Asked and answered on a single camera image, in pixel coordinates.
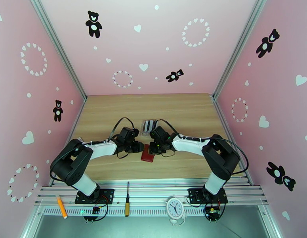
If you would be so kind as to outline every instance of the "white clock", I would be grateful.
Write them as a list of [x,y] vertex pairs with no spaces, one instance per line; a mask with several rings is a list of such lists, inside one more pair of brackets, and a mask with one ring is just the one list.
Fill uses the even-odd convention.
[[[180,226],[184,224],[186,213],[183,207],[182,202],[178,198],[171,198],[166,203],[166,212],[168,216],[170,216],[170,222],[173,225]],[[183,222],[181,224],[177,224],[178,219],[183,219]]]

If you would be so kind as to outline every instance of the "wooden table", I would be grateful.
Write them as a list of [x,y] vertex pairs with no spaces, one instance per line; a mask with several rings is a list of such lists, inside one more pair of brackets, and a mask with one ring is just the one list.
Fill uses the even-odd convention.
[[[226,138],[224,129],[209,94],[146,94],[89,96],[72,138],[97,141],[108,138],[121,117],[128,117],[140,130],[144,119],[165,119],[185,136],[209,137],[219,134]],[[170,134],[172,130],[159,122]],[[131,127],[124,119],[117,127]],[[136,140],[149,144],[150,137]],[[141,161],[141,153],[129,154],[124,159],[115,155],[103,156],[89,162],[86,173],[94,180],[112,179],[169,179],[208,177],[211,170],[204,157],[187,152],[176,152],[172,157],[156,155],[153,163]]]

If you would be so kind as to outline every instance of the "gray floor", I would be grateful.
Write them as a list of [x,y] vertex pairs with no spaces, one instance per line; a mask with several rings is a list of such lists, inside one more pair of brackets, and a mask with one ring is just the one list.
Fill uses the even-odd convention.
[[256,206],[227,206],[217,223],[205,217],[188,217],[172,226],[167,217],[106,217],[93,224],[83,217],[44,216],[36,238],[265,238]]

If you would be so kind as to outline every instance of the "screwdriver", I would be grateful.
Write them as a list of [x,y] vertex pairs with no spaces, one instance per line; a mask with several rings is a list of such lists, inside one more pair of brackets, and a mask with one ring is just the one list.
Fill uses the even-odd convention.
[[125,204],[125,217],[129,216],[129,182],[127,184],[127,197],[126,197],[126,204]]

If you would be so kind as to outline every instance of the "orange pencil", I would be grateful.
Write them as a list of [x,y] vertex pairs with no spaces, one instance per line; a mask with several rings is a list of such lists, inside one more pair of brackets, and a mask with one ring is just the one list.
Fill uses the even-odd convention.
[[56,197],[57,197],[57,202],[58,202],[58,204],[60,206],[60,210],[62,212],[63,218],[66,219],[67,218],[67,212],[64,209],[64,206],[63,206],[62,200],[60,198],[60,195],[56,195]]

